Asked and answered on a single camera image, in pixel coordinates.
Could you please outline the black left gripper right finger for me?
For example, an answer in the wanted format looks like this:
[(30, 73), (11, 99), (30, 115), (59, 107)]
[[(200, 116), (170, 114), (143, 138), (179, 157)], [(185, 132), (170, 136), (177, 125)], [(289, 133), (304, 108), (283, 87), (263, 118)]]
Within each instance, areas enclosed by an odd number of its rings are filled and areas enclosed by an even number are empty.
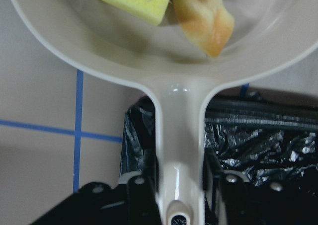
[(248, 224), (247, 189), (244, 176), (222, 169), (212, 148), (204, 149), (203, 189), (206, 222), (213, 225)]

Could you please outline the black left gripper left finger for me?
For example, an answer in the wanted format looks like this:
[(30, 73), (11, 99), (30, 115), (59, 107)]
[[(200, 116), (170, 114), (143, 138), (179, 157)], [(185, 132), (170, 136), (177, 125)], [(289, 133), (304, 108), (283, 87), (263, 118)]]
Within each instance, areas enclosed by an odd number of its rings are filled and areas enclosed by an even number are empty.
[(128, 224), (160, 225), (156, 203), (157, 163), (146, 162), (142, 171), (131, 171), (127, 176)]

